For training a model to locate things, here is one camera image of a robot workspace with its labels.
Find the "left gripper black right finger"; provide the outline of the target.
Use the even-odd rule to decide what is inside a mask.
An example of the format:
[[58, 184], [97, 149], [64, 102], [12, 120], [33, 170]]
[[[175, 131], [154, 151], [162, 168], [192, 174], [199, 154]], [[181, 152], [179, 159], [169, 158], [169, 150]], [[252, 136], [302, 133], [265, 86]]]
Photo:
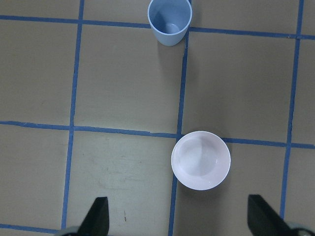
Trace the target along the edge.
[[253, 236], [294, 236], [293, 231], [260, 196], [248, 196], [248, 228]]

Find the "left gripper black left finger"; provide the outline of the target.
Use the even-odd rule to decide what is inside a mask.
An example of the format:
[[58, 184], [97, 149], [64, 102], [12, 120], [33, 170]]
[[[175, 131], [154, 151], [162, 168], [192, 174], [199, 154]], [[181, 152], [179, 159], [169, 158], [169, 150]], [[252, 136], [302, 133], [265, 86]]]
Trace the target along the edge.
[[79, 236], [107, 236], [109, 232], [109, 206], [107, 197], [97, 197], [82, 224]]

